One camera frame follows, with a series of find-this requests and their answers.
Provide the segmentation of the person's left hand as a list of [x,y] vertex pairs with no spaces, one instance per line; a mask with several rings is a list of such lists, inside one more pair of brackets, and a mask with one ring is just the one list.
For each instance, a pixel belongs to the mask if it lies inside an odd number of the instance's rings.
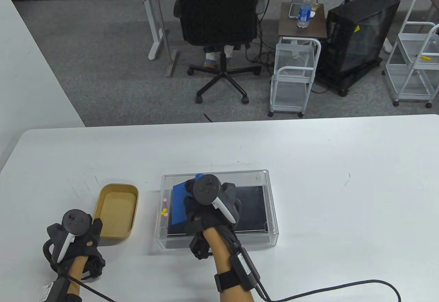
[[82,273],[87,273],[88,275],[82,277],[82,280],[94,279],[101,276],[103,267],[106,265],[102,254],[97,249],[102,227],[102,220],[100,218],[94,219],[88,231],[83,235],[77,236],[74,241],[69,244],[64,258],[60,262],[57,262],[58,255],[55,253],[55,249],[63,246],[67,230],[58,223],[48,226],[47,233],[49,240],[43,245],[43,254],[50,263],[50,267],[53,271],[57,273],[67,273],[75,258],[84,256],[87,257],[87,261]]

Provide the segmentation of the person's right hand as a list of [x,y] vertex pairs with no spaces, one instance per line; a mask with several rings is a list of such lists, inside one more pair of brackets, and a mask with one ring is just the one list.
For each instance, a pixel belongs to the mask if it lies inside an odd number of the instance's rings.
[[235,234],[235,228],[240,219],[241,203],[237,198],[234,183],[221,183],[213,174],[203,174],[185,182],[188,193],[183,199],[187,216],[185,230],[193,235],[190,249],[197,259],[207,259],[213,253],[211,246],[204,236],[207,229],[218,230],[226,240],[232,254],[241,247]]

